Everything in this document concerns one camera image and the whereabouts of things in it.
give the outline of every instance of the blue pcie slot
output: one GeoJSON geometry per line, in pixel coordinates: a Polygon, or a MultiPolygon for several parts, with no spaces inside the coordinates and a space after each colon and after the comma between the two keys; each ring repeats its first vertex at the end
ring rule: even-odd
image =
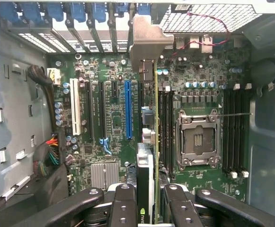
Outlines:
{"type": "Polygon", "coordinates": [[[133,138],[132,129],[132,103],[131,103],[131,81],[124,81],[124,98],[125,98],[125,113],[126,113],[126,138],[133,138]]]}

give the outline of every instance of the capacitor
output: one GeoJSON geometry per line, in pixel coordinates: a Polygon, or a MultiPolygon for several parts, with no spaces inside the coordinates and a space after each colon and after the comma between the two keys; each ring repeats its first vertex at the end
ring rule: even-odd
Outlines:
{"type": "Polygon", "coordinates": [[[237,69],[237,68],[230,68],[230,69],[229,69],[229,72],[230,72],[230,73],[237,73],[237,72],[238,72],[238,69],[237,69]]]}
{"type": "Polygon", "coordinates": [[[63,88],[70,88],[70,84],[69,84],[69,83],[63,83],[63,84],[62,84],[62,87],[63,87],[63,88]]]}
{"type": "Polygon", "coordinates": [[[168,70],[163,70],[162,71],[162,74],[164,74],[165,76],[169,74],[169,71],[168,70]]]}
{"type": "Polygon", "coordinates": [[[72,139],[72,137],[71,137],[71,136],[66,136],[66,141],[67,141],[67,142],[70,142],[70,141],[71,141],[71,139],[72,139]]]}
{"type": "Polygon", "coordinates": [[[56,124],[57,126],[61,126],[61,125],[62,125],[62,120],[57,120],[57,121],[55,122],[55,124],[56,124]]]}
{"type": "Polygon", "coordinates": [[[61,115],[61,114],[57,114],[57,115],[55,115],[55,119],[57,119],[57,120],[62,119],[62,115],[61,115]]]}
{"type": "Polygon", "coordinates": [[[55,108],[61,108],[62,107],[62,103],[61,102],[54,103],[54,107],[55,108]]]}
{"type": "Polygon", "coordinates": [[[62,109],[61,109],[61,108],[55,109],[55,113],[56,113],[56,114],[61,114],[61,113],[62,113],[62,109]]]}
{"type": "Polygon", "coordinates": [[[199,86],[200,86],[201,88],[206,88],[206,87],[207,87],[207,83],[206,83],[206,82],[201,82],[201,83],[199,84],[199,86]]]}
{"type": "Polygon", "coordinates": [[[199,85],[199,82],[193,82],[193,83],[192,83],[192,87],[193,87],[193,88],[198,88],[198,85],[199,85]]]}
{"type": "Polygon", "coordinates": [[[122,59],[122,60],[120,61],[120,63],[121,63],[121,65],[126,65],[126,64],[127,64],[127,61],[126,61],[125,59],[122,59]]]}
{"type": "Polygon", "coordinates": [[[72,149],[73,150],[77,150],[77,148],[79,148],[76,144],[74,144],[73,146],[72,146],[72,149]]]}
{"type": "Polygon", "coordinates": [[[77,143],[77,138],[76,137],[73,137],[72,139],[71,139],[71,143],[77,143]]]}
{"type": "Polygon", "coordinates": [[[215,83],[214,82],[209,82],[208,87],[209,88],[215,88],[215,83]]]}
{"type": "Polygon", "coordinates": [[[185,88],[191,88],[191,86],[192,86],[192,85],[191,85],[190,82],[186,82],[186,83],[185,83],[185,88]]]}
{"type": "Polygon", "coordinates": [[[67,88],[65,88],[65,89],[63,90],[63,93],[64,93],[65,95],[69,94],[69,92],[70,92],[70,90],[67,89],[67,88]]]}
{"type": "Polygon", "coordinates": [[[225,84],[223,84],[223,85],[219,85],[219,89],[224,90],[224,89],[226,89],[226,88],[227,88],[227,86],[226,86],[225,84]]]}
{"type": "Polygon", "coordinates": [[[87,66],[87,65],[89,65],[89,61],[84,60],[84,61],[82,62],[82,64],[83,64],[84,66],[87,66]]]}

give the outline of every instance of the wire bundle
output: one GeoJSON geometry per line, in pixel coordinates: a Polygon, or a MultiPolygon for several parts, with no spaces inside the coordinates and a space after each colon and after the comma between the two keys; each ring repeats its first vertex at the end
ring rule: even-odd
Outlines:
{"type": "Polygon", "coordinates": [[[54,135],[49,141],[46,142],[46,144],[49,145],[49,157],[54,165],[59,165],[59,157],[57,153],[54,151],[55,149],[58,149],[58,140],[55,138],[56,135],[54,135]]]}
{"type": "Polygon", "coordinates": [[[35,83],[42,86],[42,89],[46,95],[50,120],[52,125],[52,130],[56,130],[55,125],[55,115],[54,115],[54,90],[53,90],[53,82],[47,77],[43,70],[39,68],[37,65],[31,65],[27,70],[27,75],[31,78],[35,83]]]}
{"type": "MultiPolygon", "coordinates": [[[[225,44],[226,42],[229,41],[229,39],[230,39],[230,32],[229,32],[229,30],[228,30],[226,24],[225,24],[222,20],[220,20],[220,19],[218,19],[218,18],[216,18],[216,17],[210,16],[210,15],[196,14],[196,13],[190,13],[190,12],[188,12],[187,14],[188,14],[188,16],[208,17],[208,18],[211,18],[211,19],[213,19],[213,20],[217,20],[217,21],[218,21],[219,23],[221,23],[221,24],[224,26],[224,28],[226,29],[227,37],[226,37],[225,40],[223,40],[223,41],[221,41],[221,42],[219,42],[219,43],[215,43],[215,44],[204,44],[204,43],[198,42],[198,41],[191,41],[191,42],[188,42],[188,43],[187,43],[186,45],[184,45],[183,47],[181,47],[181,48],[179,49],[179,51],[185,49],[189,44],[199,44],[199,45],[203,45],[203,46],[217,46],[217,45],[223,45],[223,44],[225,44]]],[[[179,51],[173,53],[172,56],[177,55],[179,51]]]]}

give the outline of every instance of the mounting hole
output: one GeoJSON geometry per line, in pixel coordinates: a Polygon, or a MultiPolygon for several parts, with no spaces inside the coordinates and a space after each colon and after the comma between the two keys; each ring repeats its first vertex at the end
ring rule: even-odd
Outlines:
{"type": "Polygon", "coordinates": [[[121,218],[121,219],[119,219],[119,222],[122,224],[125,224],[127,222],[127,220],[125,218],[121,218]]]}
{"type": "Polygon", "coordinates": [[[76,60],[80,60],[80,59],[81,59],[81,54],[80,54],[80,53],[77,53],[77,54],[75,55],[75,59],[76,59],[76,60]]]}
{"type": "Polygon", "coordinates": [[[191,224],[193,220],[191,218],[186,218],[186,223],[191,224]]]}

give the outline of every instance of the white pci slot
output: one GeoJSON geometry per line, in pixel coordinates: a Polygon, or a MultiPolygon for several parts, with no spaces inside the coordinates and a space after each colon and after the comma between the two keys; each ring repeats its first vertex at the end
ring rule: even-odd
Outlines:
{"type": "Polygon", "coordinates": [[[79,84],[78,79],[70,79],[73,135],[80,135],[81,134],[80,96],[79,96],[79,86],[78,86],[78,84],[79,84]]]}

